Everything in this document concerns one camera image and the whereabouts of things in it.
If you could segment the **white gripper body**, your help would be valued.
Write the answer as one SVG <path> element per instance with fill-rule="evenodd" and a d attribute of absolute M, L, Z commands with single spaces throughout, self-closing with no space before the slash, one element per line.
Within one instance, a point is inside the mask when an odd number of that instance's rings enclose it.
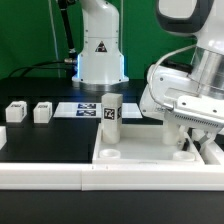
<path fill-rule="evenodd" d="M 200 83 L 187 72 L 159 66 L 146 85 L 140 110 L 146 117 L 211 133 L 224 131 L 224 74 Z"/>

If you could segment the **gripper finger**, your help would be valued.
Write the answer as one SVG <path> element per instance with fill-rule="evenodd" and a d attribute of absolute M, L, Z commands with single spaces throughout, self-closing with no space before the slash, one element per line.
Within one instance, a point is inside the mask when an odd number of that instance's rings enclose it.
<path fill-rule="evenodd" d="M 185 126 L 181 126 L 179 129 L 180 132 L 180 149 L 181 150 L 187 150 L 189 147 L 189 139 L 185 136 L 187 133 L 188 129 Z"/>
<path fill-rule="evenodd" d="M 199 140 L 200 149 L 204 150 L 207 145 L 209 145 L 216 138 L 215 133 L 206 132 L 204 136 Z"/>

